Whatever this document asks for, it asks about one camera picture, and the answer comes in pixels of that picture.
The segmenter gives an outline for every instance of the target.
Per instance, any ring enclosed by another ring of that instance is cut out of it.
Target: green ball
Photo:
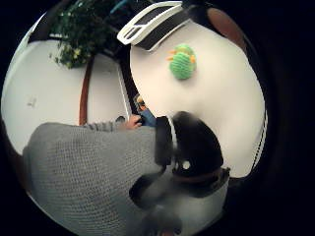
[[[190,56],[183,52],[178,52],[173,56],[169,64],[169,69],[176,79],[187,80],[191,77],[195,64],[190,61]]]

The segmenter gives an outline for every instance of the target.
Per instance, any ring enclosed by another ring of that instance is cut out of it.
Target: small object on table
[[[137,102],[138,102],[138,104],[139,104],[139,108],[140,108],[142,111],[144,111],[144,110],[147,109],[146,103],[145,103],[145,101],[142,99],[142,97],[141,97],[140,95],[137,97]]]
[[[196,70],[196,56],[194,51],[185,43],[181,43],[170,51],[174,54],[167,58],[171,61],[169,69],[174,77],[178,80],[189,79]]]
[[[156,117],[152,114],[150,109],[147,108],[146,110],[140,112],[140,115],[141,115],[142,124],[144,126],[151,126],[151,127],[156,126]]]

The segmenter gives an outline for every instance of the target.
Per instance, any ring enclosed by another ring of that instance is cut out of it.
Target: knit sleeve
[[[114,132],[117,131],[119,126],[121,125],[121,122],[99,122],[99,123],[91,123],[91,124],[85,124],[82,127],[95,130],[95,131],[104,131],[104,132]]]

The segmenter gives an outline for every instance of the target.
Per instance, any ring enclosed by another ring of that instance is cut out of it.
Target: white wall
[[[1,112],[8,137],[18,153],[34,129],[44,122],[79,124],[80,97],[86,68],[58,66],[57,41],[30,43],[6,77]],[[104,56],[94,60],[88,103],[88,122],[128,116],[119,79],[119,66]]]

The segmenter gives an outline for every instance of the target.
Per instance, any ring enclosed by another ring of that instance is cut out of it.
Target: person
[[[155,183],[152,176],[158,178],[164,172],[162,163],[170,162],[157,158],[171,158],[166,154],[172,152],[174,142],[176,164],[170,177],[176,176],[176,181],[191,186],[221,168],[216,136],[192,114],[158,117],[156,127],[143,126],[140,118],[132,115],[127,122],[38,126],[23,151],[29,195],[54,221],[78,235],[125,236],[165,194],[160,185],[156,196],[142,200],[143,186],[139,189],[137,183],[148,176],[151,179],[144,186]],[[170,134],[170,124],[176,138]],[[162,227],[156,221],[152,225]],[[178,224],[169,221],[161,235],[171,235],[175,226],[180,231]]]

